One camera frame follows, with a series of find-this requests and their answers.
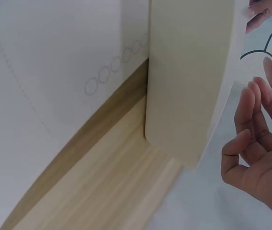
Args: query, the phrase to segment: dotted line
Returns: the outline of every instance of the dotted line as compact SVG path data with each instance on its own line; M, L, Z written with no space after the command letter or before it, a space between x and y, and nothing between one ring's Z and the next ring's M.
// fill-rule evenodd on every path
M14 71L13 68L12 68L11 62L10 62L10 60L9 60L8 57L7 57L7 54L6 54L6 52L5 52L5 50L4 50L4 47L3 47L2 43L1 43L1 40L0 40L0 53L1 53L2 57L3 57L3 59L5 60L5 64L6 64L7 68L9 69L9 71L11 72L11 74L12 74L13 78L15 79L17 85L19 86L19 89L21 90L23 96L24 96L24 97L26 98L26 100L28 101L30 107L32 108L32 110L34 111L34 113L36 114L36 116L38 117L39 121L41 122L41 124L43 125L43 127L45 128L45 130L47 131L47 133L48 133L49 135L51 135L50 129L46 126L45 122L41 119L41 117L40 117L40 115L38 114L36 108L33 106L32 102L30 101L30 99L29 99L27 93L26 93L26 92L24 91L24 89L22 88L22 85L21 85L21 83L20 83L20 81L19 81L19 78L17 77L15 71Z
M143 34L140 40L135 40L131 47L127 46L123 49L121 56L113 57L110 66L104 65L98 72L97 77L92 77L85 82L85 94L87 96L94 95L99 84L105 84L112 73L117 73L123 64L128 63L132 54L139 53L141 48L145 48L148 43L148 34Z

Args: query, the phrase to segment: light wood surface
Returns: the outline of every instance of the light wood surface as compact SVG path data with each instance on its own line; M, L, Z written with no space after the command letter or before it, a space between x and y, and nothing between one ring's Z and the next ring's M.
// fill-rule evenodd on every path
M144 139L143 98L14 230L140 230L181 165Z
M248 5L249 0L152 0L146 137L190 169L201 159L230 93Z
M71 139L1 230L144 227L181 170L144 139L147 65Z

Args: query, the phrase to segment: black line drawing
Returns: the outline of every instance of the black line drawing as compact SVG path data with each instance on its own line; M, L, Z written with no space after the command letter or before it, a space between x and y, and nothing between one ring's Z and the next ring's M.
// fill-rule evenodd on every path
M90 78L85 82L85 94L87 96L94 95L99 84L105 84L110 78L112 73L117 73L123 64L128 63L132 57L132 54L136 55L143 48L148 45L148 34L145 33L141 36L140 40L135 40L130 46L126 46L123 49L121 56L113 57L109 65L104 65L98 72L97 77Z
M111 70L109 69L107 65L105 65L99 71L99 75L98 75L99 83L105 84L108 81L110 75L111 75Z
M269 38L268 38L268 40L267 40L267 43L266 43L266 46L265 46L265 48L264 48L263 50L257 49L257 50L249 51L249 52L243 54L243 55L240 57L240 59L243 59L245 56L247 56L247 55L249 55L249 54L253 54L253 53L265 53L265 54L269 55L270 57L272 57L272 54L269 53L269 52L267 51L267 48L268 48L268 46L269 46L269 43L270 43L271 39L272 39L272 33L271 33L271 35L269 36Z
M94 87L94 90L92 91L92 86L90 86L90 82L95 82L95 87ZM95 79L95 78L90 78L86 83L85 83L85 94L87 96L92 96L94 95L97 90L98 90L98 80Z
M116 73L120 70L121 66L122 66L121 57L119 56L114 57L111 62L111 71L113 73Z

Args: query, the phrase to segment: fingernail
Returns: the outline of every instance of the fingernail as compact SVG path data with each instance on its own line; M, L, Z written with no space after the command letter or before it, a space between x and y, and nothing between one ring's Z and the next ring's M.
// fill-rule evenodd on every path
M269 57L264 58L264 64L272 66L272 60Z
M249 81L248 87L250 87L251 84L253 84L253 81Z
M250 18L252 18L252 17L254 17L255 16L255 12L252 10L252 9L248 9L248 16L250 17Z
M241 92L244 92L246 89L248 89L247 86L243 87L243 89L241 90Z
M269 9L265 9L264 11L263 11L263 14L268 14L269 13Z

